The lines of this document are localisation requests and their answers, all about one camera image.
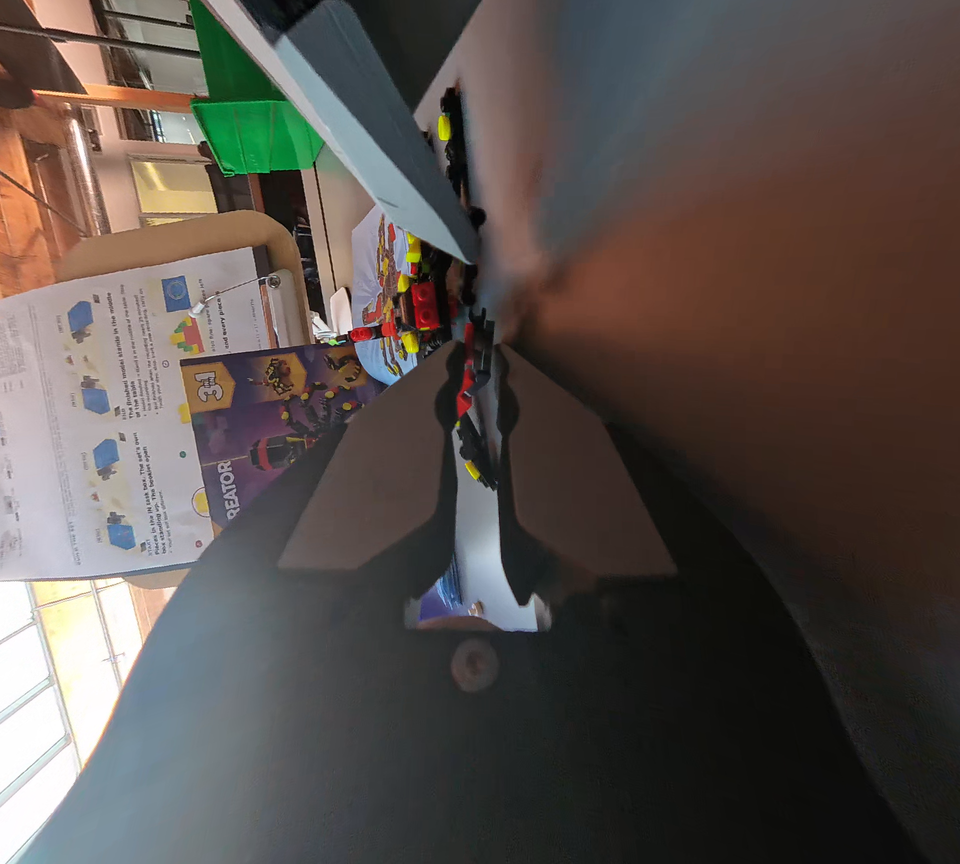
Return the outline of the thin metal rod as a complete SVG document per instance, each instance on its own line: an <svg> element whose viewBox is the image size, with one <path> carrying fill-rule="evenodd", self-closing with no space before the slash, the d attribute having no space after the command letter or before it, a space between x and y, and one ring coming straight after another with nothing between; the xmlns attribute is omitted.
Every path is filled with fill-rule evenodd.
<svg viewBox="0 0 960 864"><path fill-rule="evenodd" d="M177 47L151 42L134 41L127 38L109 37L72 30L50 29L2 23L1 33L43 39L45 41L54 43L81 43L85 45L107 47L111 49L121 49L130 52L141 51L145 53L162 54L196 61L202 59L199 50L188 47Z"/></svg>

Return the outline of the bright window with frame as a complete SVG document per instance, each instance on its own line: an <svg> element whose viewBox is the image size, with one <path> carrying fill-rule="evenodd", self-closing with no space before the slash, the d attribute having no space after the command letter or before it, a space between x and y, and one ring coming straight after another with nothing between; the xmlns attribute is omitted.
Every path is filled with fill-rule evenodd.
<svg viewBox="0 0 960 864"><path fill-rule="evenodd" d="M2 583L2 862L22 857L74 785L148 630L117 578Z"/></svg>

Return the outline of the light blue lego instruction booklet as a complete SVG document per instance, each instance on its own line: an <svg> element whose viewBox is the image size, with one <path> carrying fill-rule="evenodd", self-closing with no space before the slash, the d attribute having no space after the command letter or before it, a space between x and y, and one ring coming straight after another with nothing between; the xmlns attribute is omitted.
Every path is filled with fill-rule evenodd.
<svg viewBox="0 0 960 864"><path fill-rule="evenodd" d="M354 330L379 326L394 319L393 298L400 278L412 277L409 235L394 225L377 206L366 213L351 234L353 282L351 318ZM399 338L377 338L355 343L367 374L390 386L417 366Z"/></svg>

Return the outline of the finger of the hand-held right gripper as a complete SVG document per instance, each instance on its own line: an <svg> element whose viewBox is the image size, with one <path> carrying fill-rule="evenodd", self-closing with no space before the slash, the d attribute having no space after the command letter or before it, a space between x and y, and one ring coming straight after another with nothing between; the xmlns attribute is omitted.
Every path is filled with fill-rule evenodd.
<svg viewBox="0 0 960 864"><path fill-rule="evenodd" d="M389 218L465 263L479 238L382 59L344 0L323 0L273 45L282 90Z"/></svg>

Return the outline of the purple lego box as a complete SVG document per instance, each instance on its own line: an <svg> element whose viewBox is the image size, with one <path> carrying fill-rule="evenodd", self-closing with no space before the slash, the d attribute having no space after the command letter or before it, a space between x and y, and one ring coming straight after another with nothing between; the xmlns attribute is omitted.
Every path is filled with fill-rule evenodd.
<svg viewBox="0 0 960 864"><path fill-rule="evenodd" d="M351 343L193 357L180 370L217 530L387 389Z"/></svg>

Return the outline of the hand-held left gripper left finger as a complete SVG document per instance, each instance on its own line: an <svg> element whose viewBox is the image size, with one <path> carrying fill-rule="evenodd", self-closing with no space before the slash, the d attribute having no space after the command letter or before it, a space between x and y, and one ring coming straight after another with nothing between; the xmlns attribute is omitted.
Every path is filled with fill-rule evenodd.
<svg viewBox="0 0 960 864"><path fill-rule="evenodd" d="M354 415L291 534L282 570L347 572L420 530L441 501L450 451L448 342Z"/></svg>

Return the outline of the white printed instruction sheet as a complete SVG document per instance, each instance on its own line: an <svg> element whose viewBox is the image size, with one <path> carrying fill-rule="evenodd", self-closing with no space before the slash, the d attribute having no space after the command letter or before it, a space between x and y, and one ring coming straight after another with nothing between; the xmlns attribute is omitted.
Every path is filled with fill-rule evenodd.
<svg viewBox="0 0 960 864"><path fill-rule="evenodd" d="M267 341L250 247L2 299L1 577L195 562L211 519L182 361Z"/></svg>

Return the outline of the red and black lego assembly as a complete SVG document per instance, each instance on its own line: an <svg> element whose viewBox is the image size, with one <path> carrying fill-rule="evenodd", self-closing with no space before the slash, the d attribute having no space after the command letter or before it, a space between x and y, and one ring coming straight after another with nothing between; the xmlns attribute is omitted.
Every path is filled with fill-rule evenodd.
<svg viewBox="0 0 960 864"><path fill-rule="evenodd" d="M469 477L489 491L498 490L498 472L483 423L472 417L479 394L490 384L495 357L495 323L486 308L469 312L463 330L463 372L456 396L453 430L457 451Z"/></svg>

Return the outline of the green plastic bin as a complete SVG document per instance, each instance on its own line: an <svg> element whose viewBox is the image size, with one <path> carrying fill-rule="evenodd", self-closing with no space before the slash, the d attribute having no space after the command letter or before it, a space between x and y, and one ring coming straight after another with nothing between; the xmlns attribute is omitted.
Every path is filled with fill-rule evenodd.
<svg viewBox="0 0 960 864"><path fill-rule="evenodd" d="M227 177L303 171L325 142L202 0L188 0L207 95L190 102Z"/></svg>

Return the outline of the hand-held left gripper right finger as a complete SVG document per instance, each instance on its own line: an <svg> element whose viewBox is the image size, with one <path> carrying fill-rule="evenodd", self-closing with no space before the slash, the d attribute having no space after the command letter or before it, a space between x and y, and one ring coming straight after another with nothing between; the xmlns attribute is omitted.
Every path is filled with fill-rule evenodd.
<svg viewBox="0 0 960 864"><path fill-rule="evenodd" d="M500 553L517 602L676 577L604 420L510 346L497 356Z"/></svg>

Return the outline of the red lego model with yellow studs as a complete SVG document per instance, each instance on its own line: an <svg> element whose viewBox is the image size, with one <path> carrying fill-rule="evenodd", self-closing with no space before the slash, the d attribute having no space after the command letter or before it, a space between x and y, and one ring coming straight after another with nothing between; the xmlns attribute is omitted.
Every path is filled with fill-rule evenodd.
<svg viewBox="0 0 960 864"><path fill-rule="evenodd" d="M457 301L448 287L451 257L431 245L421 245L414 257L412 274L399 275L385 303L381 335L420 362L453 339Z"/></svg>

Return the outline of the shiny metal pipe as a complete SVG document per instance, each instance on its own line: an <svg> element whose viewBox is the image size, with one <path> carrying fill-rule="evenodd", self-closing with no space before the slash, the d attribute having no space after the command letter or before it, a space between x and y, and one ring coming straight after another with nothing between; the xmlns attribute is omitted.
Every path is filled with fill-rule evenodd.
<svg viewBox="0 0 960 864"><path fill-rule="evenodd" d="M112 234L106 203L93 165L88 129L82 114L73 105L68 106L63 115L63 131L85 235Z"/></svg>

